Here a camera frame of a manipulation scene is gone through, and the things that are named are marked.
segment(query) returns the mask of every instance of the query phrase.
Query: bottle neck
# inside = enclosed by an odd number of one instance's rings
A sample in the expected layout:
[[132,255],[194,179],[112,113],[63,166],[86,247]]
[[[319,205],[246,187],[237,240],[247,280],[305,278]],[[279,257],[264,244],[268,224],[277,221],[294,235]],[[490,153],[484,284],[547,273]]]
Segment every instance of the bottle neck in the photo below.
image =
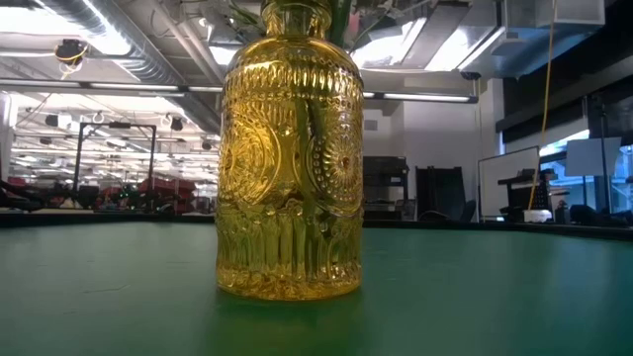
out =
[[266,24],[266,36],[300,35],[325,39],[331,17],[325,9],[301,2],[272,3],[264,9],[262,16]]

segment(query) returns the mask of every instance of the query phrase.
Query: embossed glass pattern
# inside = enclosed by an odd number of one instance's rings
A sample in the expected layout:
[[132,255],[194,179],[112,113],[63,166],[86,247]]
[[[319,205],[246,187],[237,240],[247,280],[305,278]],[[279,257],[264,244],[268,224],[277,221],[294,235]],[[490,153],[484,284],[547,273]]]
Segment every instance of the embossed glass pattern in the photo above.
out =
[[362,81],[327,43],[325,0],[270,0],[267,37],[226,76],[218,225],[221,288],[321,299],[360,285]]

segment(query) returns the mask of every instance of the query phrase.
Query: exposed pipe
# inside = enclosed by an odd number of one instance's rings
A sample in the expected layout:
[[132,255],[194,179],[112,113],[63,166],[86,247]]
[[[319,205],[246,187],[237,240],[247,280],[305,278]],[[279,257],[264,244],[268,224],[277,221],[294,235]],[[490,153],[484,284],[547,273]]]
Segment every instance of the exposed pipe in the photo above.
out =
[[211,54],[209,47],[202,45],[200,40],[198,40],[198,35],[196,34],[196,31],[191,27],[191,24],[189,24],[189,22],[187,21],[183,21],[180,26],[183,28],[183,30],[185,30],[185,34],[187,34],[187,37],[194,44],[198,52],[202,55],[202,58],[205,60],[205,62],[211,67],[211,70],[214,71],[218,78],[222,79],[220,82],[224,82],[224,78],[226,76],[225,71],[218,65],[216,59]]
[[[22,49],[22,48],[0,48],[0,57],[20,57],[20,58],[38,58],[55,56],[55,53],[49,49]],[[142,57],[133,57],[128,55],[118,54],[99,54],[99,53],[86,53],[84,56],[86,59],[93,60],[145,60]]]
[[[128,55],[143,60],[118,60],[117,64],[140,82],[185,84],[185,80],[178,71],[113,0],[35,1],[66,21],[84,28],[85,35],[91,43],[107,44],[108,40],[125,41],[132,48]],[[184,97],[167,100],[182,107],[187,116],[205,132],[215,134],[220,130],[220,116],[197,95],[187,93]]]
[[158,2],[158,0],[148,0],[148,2],[152,10],[155,11],[156,16],[158,16],[158,18],[165,24],[165,26],[167,26],[167,29],[169,29],[169,31],[171,31],[171,33],[176,37],[176,40],[178,40],[178,43],[180,43],[183,46],[183,48],[185,48],[187,53],[196,62],[198,67],[200,67],[202,72],[205,73],[205,76],[207,77],[207,79],[209,79],[209,81],[212,83],[214,82],[222,83],[223,77],[216,75],[216,73],[214,73],[214,71],[208,65],[208,63],[206,63],[201,58],[200,54],[191,47],[187,39],[185,39],[183,34],[180,32],[180,29],[178,28],[178,26],[174,24],[173,20],[169,17],[165,9]]

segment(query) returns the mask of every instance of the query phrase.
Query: ceiling duct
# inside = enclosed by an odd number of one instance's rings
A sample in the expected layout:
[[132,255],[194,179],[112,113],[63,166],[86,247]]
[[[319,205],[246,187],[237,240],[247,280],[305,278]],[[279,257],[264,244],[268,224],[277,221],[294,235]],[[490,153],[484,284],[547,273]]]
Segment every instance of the ceiling duct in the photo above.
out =
[[[604,0],[558,0],[553,58],[570,50],[604,25]],[[506,1],[505,36],[463,68],[493,77],[519,77],[547,63],[552,0]]]
[[[184,84],[182,76],[113,0],[35,0],[39,5],[85,29],[90,44],[104,54],[125,54],[134,60],[117,64],[143,83]],[[201,130],[217,133],[221,118],[195,94],[167,98],[180,106]]]

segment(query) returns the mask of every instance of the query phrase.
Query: sunburst pattern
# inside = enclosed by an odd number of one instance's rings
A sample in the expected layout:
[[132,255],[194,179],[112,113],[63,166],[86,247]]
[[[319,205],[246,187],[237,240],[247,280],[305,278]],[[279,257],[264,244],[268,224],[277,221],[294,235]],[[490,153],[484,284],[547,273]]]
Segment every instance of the sunburst pattern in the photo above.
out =
[[219,199],[257,204],[279,171],[280,147],[275,133],[256,115],[235,116],[227,120],[222,148]]
[[328,126],[311,141],[308,163],[322,203],[335,214],[352,215],[362,199],[360,134],[346,123]]

